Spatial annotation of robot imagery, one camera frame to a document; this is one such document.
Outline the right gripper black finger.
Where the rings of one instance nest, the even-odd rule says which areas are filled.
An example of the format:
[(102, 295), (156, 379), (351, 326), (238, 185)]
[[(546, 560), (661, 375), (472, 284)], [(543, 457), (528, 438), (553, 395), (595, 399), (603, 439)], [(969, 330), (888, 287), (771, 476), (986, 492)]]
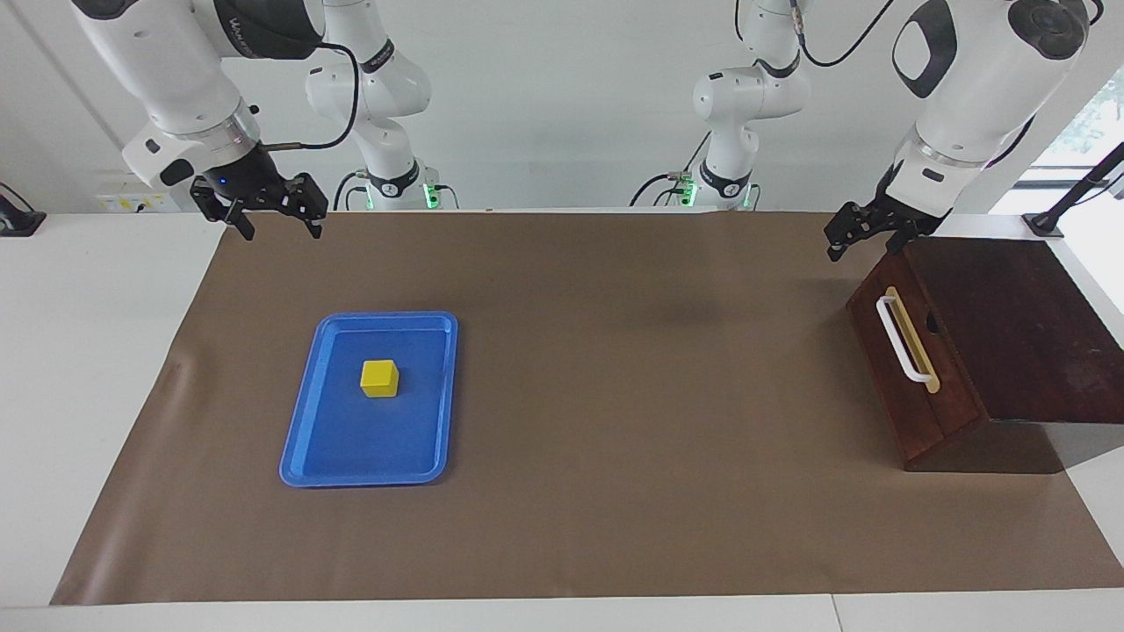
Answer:
[(196, 177), (191, 184), (191, 199), (208, 222), (220, 222), (232, 226), (245, 241), (254, 240), (256, 228), (244, 213), (244, 204), (237, 197), (233, 204), (224, 204), (214, 187), (203, 177)]
[(309, 173), (299, 173), (284, 180), (285, 195), (282, 197), (278, 213), (300, 220), (312, 240), (320, 240), (325, 218), (328, 213), (328, 200), (321, 187)]

